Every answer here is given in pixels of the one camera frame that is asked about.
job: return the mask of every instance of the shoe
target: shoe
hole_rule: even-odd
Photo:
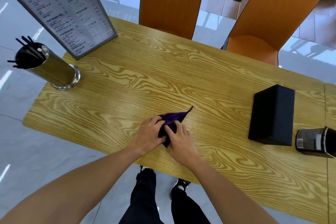
[[[141,166],[141,165],[139,165],[139,166],[140,166],[140,171],[144,171],[146,168],[148,168],[149,170],[153,170],[153,169],[151,169],[149,167],[144,167],[144,166]]]
[[[181,189],[185,192],[189,184],[191,184],[191,182],[178,178],[175,185],[170,189],[169,192],[170,200],[171,200],[171,192],[173,191],[173,189]]]

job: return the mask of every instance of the forearm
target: forearm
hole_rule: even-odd
[[[79,223],[139,157],[127,147],[74,169],[24,199],[0,224]]]
[[[223,223],[278,224],[260,205],[203,158],[196,157],[188,167],[203,186]]]

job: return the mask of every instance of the menu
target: menu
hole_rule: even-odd
[[[18,0],[76,59],[117,36],[100,0]]]

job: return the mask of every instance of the purple cloth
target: purple cloth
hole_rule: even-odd
[[[169,112],[166,114],[161,114],[159,115],[162,120],[165,121],[164,125],[168,125],[168,127],[170,127],[170,129],[176,133],[176,125],[174,123],[174,121],[178,120],[179,122],[182,122],[184,120],[184,118],[187,116],[187,114],[193,109],[193,106],[190,108],[189,111],[187,112]],[[170,138],[167,135],[164,125],[160,128],[159,131],[159,138],[163,137],[163,136],[167,136],[166,141],[163,143],[164,146],[166,146],[166,148],[168,147],[168,145],[170,144]]]

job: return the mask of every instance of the wooden table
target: wooden table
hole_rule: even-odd
[[[23,120],[27,127],[105,153],[125,147],[140,123],[190,112],[199,153],[261,205],[328,223],[327,161],[294,147],[247,138],[254,93],[274,84],[296,90],[293,138],[325,126],[324,84],[316,79],[116,18],[118,37],[79,61],[69,91],[43,88]],[[198,183],[164,147],[136,163]]]
[[[325,84],[325,121],[336,129],[336,85]],[[329,223],[336,223],[336,159],[328,158]]]

